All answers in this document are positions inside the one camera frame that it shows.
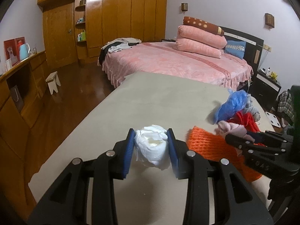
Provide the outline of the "red fleece cloth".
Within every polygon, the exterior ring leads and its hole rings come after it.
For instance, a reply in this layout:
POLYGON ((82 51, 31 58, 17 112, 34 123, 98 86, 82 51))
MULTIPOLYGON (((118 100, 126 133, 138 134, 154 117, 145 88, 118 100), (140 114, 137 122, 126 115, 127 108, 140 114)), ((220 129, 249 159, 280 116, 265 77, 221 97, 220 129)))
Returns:
POLYGON ((243 113, 242 111, 238 111, 227 122, 243 125, 246 128, 246 130, 250 132, 256 133, 260 131, 251 113, 243 113))

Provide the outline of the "left wall lamp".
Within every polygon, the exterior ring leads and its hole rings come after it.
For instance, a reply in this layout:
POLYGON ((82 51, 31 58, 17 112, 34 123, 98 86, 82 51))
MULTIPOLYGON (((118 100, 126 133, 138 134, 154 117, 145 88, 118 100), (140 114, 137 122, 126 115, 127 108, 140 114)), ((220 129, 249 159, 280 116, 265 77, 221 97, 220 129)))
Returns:
POLYGON ((181 11, 182 12, 188 11, 188 3, 181 3, 181 11))

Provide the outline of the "red picture frame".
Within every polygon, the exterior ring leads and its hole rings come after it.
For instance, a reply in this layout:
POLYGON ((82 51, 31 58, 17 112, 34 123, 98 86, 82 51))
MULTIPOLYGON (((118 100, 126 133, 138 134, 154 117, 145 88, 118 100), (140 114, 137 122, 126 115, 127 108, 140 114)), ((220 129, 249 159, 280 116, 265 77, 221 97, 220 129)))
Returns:
POLYGON ((10 60, 12 66, 15 66, 20 61, 26 59, 26 57, 20 56, 21 46, 25 43, 25 37, 19 37, 4 41, 4 52, 6 55, 6 60, 10 60))

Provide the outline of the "pink pillow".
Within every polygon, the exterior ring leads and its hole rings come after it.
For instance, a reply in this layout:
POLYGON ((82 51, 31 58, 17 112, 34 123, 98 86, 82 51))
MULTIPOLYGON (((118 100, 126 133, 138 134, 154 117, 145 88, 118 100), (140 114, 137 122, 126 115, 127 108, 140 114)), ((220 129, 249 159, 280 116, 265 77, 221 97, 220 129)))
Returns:
POLYGON ((177 39, 175 47, 179 51, 201 54, 217 59, 221 58, 221 51, 219 49, 187 38, 177 39))
POLYGON ((188 25, 180 25, 177 34, 182 38, 201 42, 217 49, 223 49, 227 45, 224 36, 215 35, 188 25))

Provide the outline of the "light blue thermos jug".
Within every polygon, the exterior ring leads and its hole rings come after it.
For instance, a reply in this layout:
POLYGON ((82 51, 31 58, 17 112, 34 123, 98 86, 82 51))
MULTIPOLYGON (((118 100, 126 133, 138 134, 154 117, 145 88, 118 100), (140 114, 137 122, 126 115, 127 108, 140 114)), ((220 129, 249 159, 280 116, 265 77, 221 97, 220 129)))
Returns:
POLYGON ((25 43, 22 40, 19 40, 17 45, 18 45, 18 48, 19 48, 20 61, 29 58, 29 52, 31 50, 30 45, 28 43, 25 43))

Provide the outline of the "black white nightstand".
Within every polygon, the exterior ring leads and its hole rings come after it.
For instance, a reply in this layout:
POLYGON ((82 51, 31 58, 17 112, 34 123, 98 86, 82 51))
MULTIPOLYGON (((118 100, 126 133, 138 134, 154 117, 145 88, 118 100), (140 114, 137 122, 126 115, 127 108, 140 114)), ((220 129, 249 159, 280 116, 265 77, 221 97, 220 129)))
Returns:
POLYGON ((279 82, 275 82, 266 74, 257 71, 253 76, 249 93, 263 109, 269 111, 275 105, 280 90, 281 85, 279 82))

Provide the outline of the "white tissue wad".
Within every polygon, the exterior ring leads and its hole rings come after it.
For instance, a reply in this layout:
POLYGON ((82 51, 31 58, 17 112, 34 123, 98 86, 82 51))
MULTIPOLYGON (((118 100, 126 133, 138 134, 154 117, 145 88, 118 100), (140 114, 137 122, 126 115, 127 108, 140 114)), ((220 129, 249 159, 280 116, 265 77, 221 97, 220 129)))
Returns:
POLYGON ((170 166, 167 130, 150 125, 136 130, 134 153, 136 160, 146 167, 166 170, 170 166))

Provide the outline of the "brown dotted bolster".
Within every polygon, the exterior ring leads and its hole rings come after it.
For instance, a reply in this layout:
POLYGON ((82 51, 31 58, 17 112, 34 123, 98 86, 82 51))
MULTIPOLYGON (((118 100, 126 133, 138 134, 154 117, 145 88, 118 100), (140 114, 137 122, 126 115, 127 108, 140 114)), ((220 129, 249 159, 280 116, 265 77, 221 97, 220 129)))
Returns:
POLYGON ((215 24, 194 17, 185 16, 183 18, 183 25, 193 26, 218 36, 224 35, 224 30, 220 26, 217 26, 215 24))

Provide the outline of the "blue plastic bag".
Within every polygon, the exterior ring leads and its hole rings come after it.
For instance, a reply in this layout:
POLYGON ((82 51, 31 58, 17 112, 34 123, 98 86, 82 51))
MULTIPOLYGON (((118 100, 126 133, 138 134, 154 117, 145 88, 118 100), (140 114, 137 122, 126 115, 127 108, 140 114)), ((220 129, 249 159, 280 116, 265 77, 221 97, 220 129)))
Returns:
POLYGON ((227 121, 232 118, 236 112, 244 109, 247 103, 247 92, 244 90, 233 91, 228 89, 229 97, 227 101, 222 104, 214 113, 213 123, 216 124, 219 121, 227 121))

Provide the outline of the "upper pink pillow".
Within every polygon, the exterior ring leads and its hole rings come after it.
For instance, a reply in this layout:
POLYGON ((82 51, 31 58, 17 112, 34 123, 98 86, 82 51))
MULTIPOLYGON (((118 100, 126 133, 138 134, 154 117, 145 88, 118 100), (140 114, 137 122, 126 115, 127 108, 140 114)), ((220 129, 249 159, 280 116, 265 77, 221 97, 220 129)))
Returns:
POLYGON ((201 42, 217 49, 223 49, 227 45, 224 36, 215 35, 188 25, 180 25, 177 34, 182 38, 201 42))

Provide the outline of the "orange knitted cloth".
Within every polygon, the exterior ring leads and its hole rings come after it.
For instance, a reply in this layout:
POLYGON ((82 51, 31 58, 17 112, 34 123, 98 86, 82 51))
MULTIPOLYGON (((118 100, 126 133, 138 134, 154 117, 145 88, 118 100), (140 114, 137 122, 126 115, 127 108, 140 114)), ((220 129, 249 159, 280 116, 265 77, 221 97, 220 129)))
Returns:
POLYGON ((194 126, 188 137, 188 148, 207 160, 219 162, 226 158, 242 174, 247 182, 254 182, 262 175, 245 165, 245 158, 238 155, 236 149, 228 145, 220 135, 215 135, 194 126))

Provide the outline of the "white bathroom scale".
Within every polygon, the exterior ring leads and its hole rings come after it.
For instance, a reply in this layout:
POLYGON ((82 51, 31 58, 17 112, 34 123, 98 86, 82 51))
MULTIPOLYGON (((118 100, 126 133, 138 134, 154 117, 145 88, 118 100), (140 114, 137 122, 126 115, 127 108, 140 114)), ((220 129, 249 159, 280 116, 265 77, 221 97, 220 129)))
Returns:
POLYGON ((278 118, 272 114, 272 113, 269 113, 269 112, 265 112, 267 118, 269 119, 270 123, 272 124, 273 127, 277 127, 277 128, 281 128, 281 124, 280 122, 278 121, 278 118))

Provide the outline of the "pink sock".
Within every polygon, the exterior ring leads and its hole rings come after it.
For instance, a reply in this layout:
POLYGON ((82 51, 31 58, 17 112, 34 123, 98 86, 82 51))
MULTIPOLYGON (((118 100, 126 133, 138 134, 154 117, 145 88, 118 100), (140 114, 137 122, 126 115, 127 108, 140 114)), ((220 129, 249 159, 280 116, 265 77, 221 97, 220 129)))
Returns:
POLYGON ((215 129, 215 132, 217 135, 220 135, 223 138, 225 138, 226 135, 231 134, 251 142, 255 141, 253 137, 247 134, 246 128, 243 125, 237 123, 231 123, 223 120, 219 121, 218 127, 215 129))

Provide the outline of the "blue cushion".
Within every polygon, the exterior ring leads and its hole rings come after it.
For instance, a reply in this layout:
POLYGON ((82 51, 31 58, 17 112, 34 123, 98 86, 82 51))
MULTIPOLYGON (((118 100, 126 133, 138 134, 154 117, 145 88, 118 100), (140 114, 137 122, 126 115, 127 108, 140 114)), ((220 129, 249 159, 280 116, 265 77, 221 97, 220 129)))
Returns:
POLYGON ((231 54, 239 59, 244 58, 246 50, 246 42, 245 41, 227 41, 227 45, 224 48, 224 52, 227 54, 231 54))

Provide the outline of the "wall lamp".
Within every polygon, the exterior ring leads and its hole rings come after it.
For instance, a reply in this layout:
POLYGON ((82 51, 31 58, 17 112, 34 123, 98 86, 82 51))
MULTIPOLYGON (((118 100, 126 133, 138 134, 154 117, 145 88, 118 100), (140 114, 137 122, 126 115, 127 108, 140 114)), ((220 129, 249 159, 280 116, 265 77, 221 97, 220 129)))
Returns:
POLYGON ((188 11, 188 3, 181 3, 181 11, 182 12, 188 11))
POLYGON ((268 29, 274 29, 274 27, 275 27, 275 17, 272 14, 265 13, 264 18, 265 18, 265 26, 268 29))

